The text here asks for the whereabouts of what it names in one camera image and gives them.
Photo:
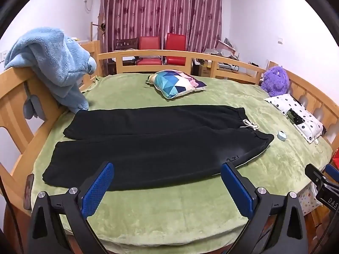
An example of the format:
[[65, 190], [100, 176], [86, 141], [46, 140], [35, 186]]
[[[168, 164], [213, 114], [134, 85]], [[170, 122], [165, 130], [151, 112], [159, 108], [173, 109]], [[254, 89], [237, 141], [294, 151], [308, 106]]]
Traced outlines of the wooden bed frame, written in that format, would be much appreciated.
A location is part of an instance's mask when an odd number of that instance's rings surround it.
[[[205, 90], [165, 99], [147, 84], [145, 73], [85, 76], [81, 91], [90, 109], [143, 108], [179, 105], [242, 107], [260, 131], [283, 131], [286, 141], [275, 139], [268, 149], [240, 168], [257, 186], [272, 194], [299, 192], [308, 185], [308, 163], [323, 168], [338, 149], [338, 106], [323, 92], [289, 73], [292, 95], [308, 98], [307, 110], [322, 109], [326, 135], [308, 143], [299, 131], [270, 105], [259, 86], [203, 77]], [[57, 142], [74, 115], [61, 106], [30, 68], [8, 69], [1, 74], [1, 127], [13, 139], [19, 157], [12, 170], [1, 168], [10, 202], [21, 219], [29, 219], [37, 194], [62, 194], [65, 188], [47, 185], [42, 175]], [[231, 244], [246, 219], [242, 217], [220, 176], [188, 184], [105, 194], [89, 218], [103, 245], [115, 253], [205, 253]]]

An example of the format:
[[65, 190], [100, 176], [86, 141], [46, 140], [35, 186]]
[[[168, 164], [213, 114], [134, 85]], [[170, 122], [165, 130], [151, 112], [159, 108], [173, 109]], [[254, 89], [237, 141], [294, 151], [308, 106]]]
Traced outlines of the cardboard box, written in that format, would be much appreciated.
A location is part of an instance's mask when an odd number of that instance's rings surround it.
[[210, 77], [211, 76], [211, 67], [208, 65], [200, 65], [198, 75], [201, 77]]

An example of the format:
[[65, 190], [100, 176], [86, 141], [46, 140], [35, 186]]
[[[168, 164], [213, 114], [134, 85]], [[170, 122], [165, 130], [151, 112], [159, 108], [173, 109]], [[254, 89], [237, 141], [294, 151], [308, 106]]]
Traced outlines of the black track pants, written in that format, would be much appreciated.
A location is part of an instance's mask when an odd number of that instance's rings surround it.
[[111, 191], [205, 179], [219, 174], [225, 162], [248, 163], [274, 139], [249, 121], [245, 109], [216, 105], [79, 111], [64, 136], [43, 181], [79, 186], [111, 162]]

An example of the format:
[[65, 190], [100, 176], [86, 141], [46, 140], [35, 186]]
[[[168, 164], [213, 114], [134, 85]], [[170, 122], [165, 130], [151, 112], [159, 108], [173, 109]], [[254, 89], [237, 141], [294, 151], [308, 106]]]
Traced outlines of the purple plush toy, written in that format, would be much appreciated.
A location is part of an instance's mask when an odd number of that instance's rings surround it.
[[273, 66], [263, 74], [261, 88], [270, 97], [286, 94], [289, 86], [288, 74], [281, 66]]

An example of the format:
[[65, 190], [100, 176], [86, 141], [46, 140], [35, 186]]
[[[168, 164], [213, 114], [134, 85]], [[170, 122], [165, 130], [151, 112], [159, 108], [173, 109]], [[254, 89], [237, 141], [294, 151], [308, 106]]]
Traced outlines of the maroon striped curtain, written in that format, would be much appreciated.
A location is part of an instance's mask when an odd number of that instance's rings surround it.
[[221, 38], [222, 0], [101, 0], [99, 16], [104, 52], [115, 49], [115, 40], [144, 36], [158, 36], [164, 47], [168, 33], [184, 35], [186, 50], [202, 52]]

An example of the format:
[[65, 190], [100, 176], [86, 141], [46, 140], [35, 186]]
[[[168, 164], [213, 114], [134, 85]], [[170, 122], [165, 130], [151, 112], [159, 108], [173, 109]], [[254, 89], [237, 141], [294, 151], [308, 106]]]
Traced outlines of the light blue plush blanket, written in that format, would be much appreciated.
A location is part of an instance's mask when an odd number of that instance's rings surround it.
[[95, 59], [59, 28], [35, 28], [22, 35], [8, 51], [5, 69], [29, 67], [53, 97], [71, 112], [88, 110], [78, 81], [97, 68]]

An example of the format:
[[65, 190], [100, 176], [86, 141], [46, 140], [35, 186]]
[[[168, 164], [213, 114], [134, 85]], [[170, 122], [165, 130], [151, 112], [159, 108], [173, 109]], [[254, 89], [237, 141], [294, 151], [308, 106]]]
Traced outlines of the dark wooden chair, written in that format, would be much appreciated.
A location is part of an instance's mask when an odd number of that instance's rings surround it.
[[[139, 48], [139, 39], [116, 39], [114, 41], [115, 51], [126, 51]], [[134, 56], [124, 56], [122, 58], [123, 66], [135, 65], [137, 59]]]

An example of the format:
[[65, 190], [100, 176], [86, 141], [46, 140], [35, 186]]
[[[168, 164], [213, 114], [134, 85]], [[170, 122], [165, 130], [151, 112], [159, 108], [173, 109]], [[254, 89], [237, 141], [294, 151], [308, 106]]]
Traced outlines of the white black dotted pillow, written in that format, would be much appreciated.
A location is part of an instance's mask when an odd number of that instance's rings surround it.
[[318, 141], [323, 124], [290, 94], [273, 96], [266, 102], [278, 109], [310, 144]]

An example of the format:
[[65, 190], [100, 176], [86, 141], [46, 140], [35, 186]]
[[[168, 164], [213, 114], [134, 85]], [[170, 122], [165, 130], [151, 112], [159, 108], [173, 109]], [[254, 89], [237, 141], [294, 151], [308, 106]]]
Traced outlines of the small light blue case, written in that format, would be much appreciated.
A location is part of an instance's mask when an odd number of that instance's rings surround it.
[[286, 141], [287, 140], [287, 135], [283, 131], [279, 131], [277, 133], [277, 137], [281, 141]]

